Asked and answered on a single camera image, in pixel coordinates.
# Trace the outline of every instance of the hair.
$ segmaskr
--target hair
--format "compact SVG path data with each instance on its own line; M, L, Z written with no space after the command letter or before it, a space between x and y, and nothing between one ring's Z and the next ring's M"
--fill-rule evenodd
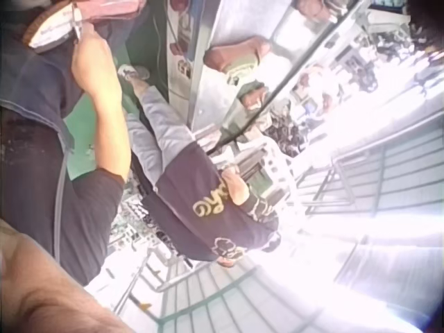
M415 43L421 49L435 46L444 49L444 1L407 0L407 12L411 16L412 38L426 39L426 43Z
M266 253L271 253L276 248L279 247L279 245L281 244L282 238L281 238L280 234L277 234L277 235L278 235L278 238L272 239L271 241L269 241L269 243L267 244L267 247L263 248L262 251L264 251Z

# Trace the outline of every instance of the man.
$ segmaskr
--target man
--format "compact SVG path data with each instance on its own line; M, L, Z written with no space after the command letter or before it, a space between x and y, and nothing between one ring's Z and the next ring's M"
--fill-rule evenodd
M0 331L129 333L30 237L0 220Z
M70 39L36 54L22 44L21 31L41 12L2 17L0 217L86 285L105 260L130 166L121 87L107 41L117 48L135 22L104 22L98 32L84 24L75 47ZM97 168L70 180L63 164L72 138L63 118L83 91L96 112Z
M146 69L123 65L119 75L132 85L154 132L153 136L135 115L127 115L131 148L156 193L154 212L148 210L161 227L164 221L175 223L169 229L183 230L182 237L189 237L179 252L190 259L219 257L229 266L247 250L268 247L270 241L276 247L278 216L254 195L237 166L218 172L177 112L142 80L149 76ZM165 231L173 242L182 241Z

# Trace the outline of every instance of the hand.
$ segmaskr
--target hand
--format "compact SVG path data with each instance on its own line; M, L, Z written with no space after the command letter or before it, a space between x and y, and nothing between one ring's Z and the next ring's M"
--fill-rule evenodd
M77 84L93 101L121 104L122 91L110 47L90 23L83 24L71 70Z
M239 168L237 166L226 168L222 172L222 178L227 183L228 193L233 203L237 206L245 203L250 196L250 189L239 175Z

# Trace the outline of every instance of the floor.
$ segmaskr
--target floor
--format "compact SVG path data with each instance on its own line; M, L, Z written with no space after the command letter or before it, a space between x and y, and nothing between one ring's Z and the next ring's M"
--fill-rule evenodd
M150 0L151 11L148 20L136 31L116 54L114 62L116 66L123 63L143 65L151 72L149 83L156 85L161 93L167 97L167 66L165 56L165 32L166 19L164 14L163 0ZM160 43L154 29L153 18L157 22L160 32ZM160 49L159 64L157 54ZM123 107L128 112L138 113L135 97L127 86L123 86ZM94 159L94 133L96 117L90 99L84 96L77 103L74 111L65 119L69 131L75 139L74 153L69 156L68 172L71 179L95 169Z

